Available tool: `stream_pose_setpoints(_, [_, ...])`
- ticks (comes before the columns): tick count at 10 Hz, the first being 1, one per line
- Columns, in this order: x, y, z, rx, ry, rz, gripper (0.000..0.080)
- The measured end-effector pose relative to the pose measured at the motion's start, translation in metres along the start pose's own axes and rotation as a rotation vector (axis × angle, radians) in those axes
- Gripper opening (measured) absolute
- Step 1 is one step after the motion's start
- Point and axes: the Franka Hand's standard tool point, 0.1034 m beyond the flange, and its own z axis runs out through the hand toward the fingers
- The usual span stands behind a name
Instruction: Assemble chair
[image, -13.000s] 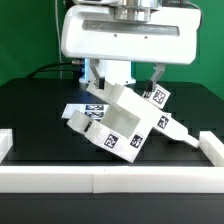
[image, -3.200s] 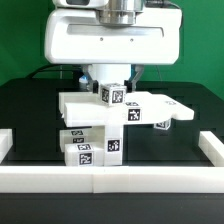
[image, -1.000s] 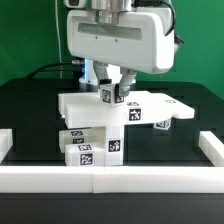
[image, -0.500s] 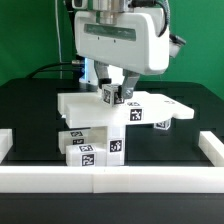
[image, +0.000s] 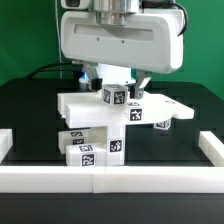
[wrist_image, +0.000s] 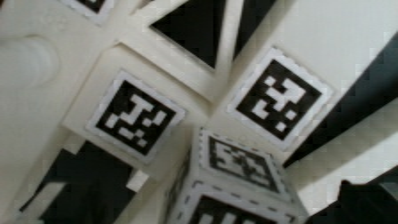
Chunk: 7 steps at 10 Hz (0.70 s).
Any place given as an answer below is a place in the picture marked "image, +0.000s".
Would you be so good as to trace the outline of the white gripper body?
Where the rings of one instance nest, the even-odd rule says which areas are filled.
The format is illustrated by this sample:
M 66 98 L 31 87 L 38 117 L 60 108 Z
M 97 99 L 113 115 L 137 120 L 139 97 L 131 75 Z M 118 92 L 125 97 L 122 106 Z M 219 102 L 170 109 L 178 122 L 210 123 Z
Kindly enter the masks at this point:
M 168 74 L 183 62 L 183 23 L 177 9 L 131 14 L 124 26 L 99 25 L 94 12 L 67 11 L 61 48 L 69 59 Z

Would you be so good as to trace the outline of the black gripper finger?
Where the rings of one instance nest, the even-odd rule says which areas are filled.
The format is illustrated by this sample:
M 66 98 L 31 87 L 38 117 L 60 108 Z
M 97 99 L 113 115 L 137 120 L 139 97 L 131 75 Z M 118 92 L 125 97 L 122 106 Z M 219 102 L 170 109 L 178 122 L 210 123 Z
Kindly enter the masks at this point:
M 89 79 L 89 89 L 99 91 L 102 89 L 102 79 L 98 76 L 96 67 L 91 63 L 85 63 L 83 70 L 87 73 Z
M 144 95 L 144 88 L 151 79 L 151 76 L 143 70 L 136 71 L 136 83 L 130 87 L 130 98 L 131 99 L 142 99 Z

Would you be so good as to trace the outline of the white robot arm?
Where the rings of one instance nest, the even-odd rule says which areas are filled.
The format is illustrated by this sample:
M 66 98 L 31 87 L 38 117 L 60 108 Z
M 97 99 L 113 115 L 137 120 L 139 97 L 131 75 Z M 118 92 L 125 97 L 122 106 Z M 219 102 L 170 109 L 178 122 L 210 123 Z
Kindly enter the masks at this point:
M 188 15 L 175 0 L 61 0 L 61 6 L 61 50 L 83 65 L 92 90 L 123 83 L 134 69 L 131 96 L 140 98 L 150 73 L 182 66 Z

